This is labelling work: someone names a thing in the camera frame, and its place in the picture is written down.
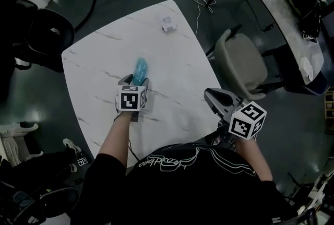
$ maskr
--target blue plastic object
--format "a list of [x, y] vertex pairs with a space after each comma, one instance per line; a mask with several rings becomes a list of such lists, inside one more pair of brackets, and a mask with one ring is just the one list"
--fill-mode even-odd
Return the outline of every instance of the blue plastic object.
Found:
[[141, 86], [147, 76], [147, 63], [144, 58], [137, 60], [136, 69], [132, 78], [135, 86]]

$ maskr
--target shirt sleeve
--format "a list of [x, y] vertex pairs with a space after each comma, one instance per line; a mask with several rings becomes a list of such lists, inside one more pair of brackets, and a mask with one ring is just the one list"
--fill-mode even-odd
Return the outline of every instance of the shirt sleeve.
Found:
[[270, 218], [280, 218], [283, 221], [297, 216], [293, 207], [277, 190], [274, 182], [261, 182], [261, 190], [264, 198], [263, 202], [265, 203], [265, 208]]
[[126, 168], [116, 158], [98, 154], [87, 170], [71, 225], [106, 224], [114, 221], [121, 206]]

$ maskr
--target black hose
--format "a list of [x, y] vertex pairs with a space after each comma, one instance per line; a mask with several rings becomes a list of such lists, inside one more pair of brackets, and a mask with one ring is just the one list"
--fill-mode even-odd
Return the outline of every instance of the black hose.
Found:
[[92, 15], [94, 8], [95, 8], [95, 4], [96, 4], [97, 0], [93, 0], [92, 6], [90, 7], [90, 10], [88, 12], [88, 15], [81, 21], [80, 24], [78, 24], [74, 31], [77, 32], [81, 27], [83, 27], [83, 25], [88, 21], [88, 19], [90, 18], [90, 16]]

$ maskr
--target white table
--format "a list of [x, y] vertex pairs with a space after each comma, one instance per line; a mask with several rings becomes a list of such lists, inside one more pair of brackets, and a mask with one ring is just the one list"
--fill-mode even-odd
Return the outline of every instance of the white table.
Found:
[[[298, 28], [298, 19], [293, 13], [287, 0], [262, 0], [263, 4], [271, 13], [273, 19], [281, 30], [287, 44], [289, 45], [298, 66], [301, 65], [302, 58], [306, 58], [311, 64], [313, 79], [319, 74], [324, 64], [324, 57], [319, 43], [304, 40]], [[313, 79], [301, 70], [305, 84], [309, 84]]]
[[[158, 13], [175, 18], [165, 33]], [[116, 117], [121, 77], [132, 74], [137, 58], [148, 63], [148, 102], [130, 139], [139, 159], [169, 144], [198, 140], [217, 129], [204, 90], [219, 88], [193, 31], [174, 1], [125, 16], [93, 32], [62, 54], [69, 95], [82, 133], [95, 157]], [[129, 152], [128, 167], [136, 163]]]

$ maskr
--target floor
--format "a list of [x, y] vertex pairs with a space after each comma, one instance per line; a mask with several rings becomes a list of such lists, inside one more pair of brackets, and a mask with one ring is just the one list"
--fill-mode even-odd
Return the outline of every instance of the floor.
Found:
[[[89, 11], [92, 0], [57, 0], [48, 8], [65, 16], [76, 26]], [[78, 41], [96, 29], [125, 15], [165, 0], [98, 0], [93, 15], [77, 33]], [[196, 30], [198, 9], [192, 0], [175, 0], [191, 28]], [[261, 27], [272, 23], [270, 14], [260, 0], [249, 0]], [[197, 38], [204, 51], [210, 49], [222, 33], [242, 24], [260, 51], [284, 44], [279, 29], [262, 32], [249, 6], [242, 0], [217, 0], [213, 14], [201, 8]], [[267, 61], [275, 74], [272, 61]], [[324, 134], [324, 99], [288, 93], [279, 89], [258, 102], [268, 111], [267, 119], [258, 136], [258, 144], [273, 172], [274, 180], [283, 193], [289, 193], [290, 172], [299, 182], [315, 181], [330, 153], [333, 139]], [[41, 127], [29, 137], [35, 148], [45, 152], [63, 149], [62, 139], [68, 137], [91, 156], [66, 88], [64, 74], [34, 65], [28, 71], [15, 71], [11, 80], [10, 96], [0, 107], [1, 124], [15, 121], [38, 122]], [[80, 169], [82, 177], [86, 168]]]

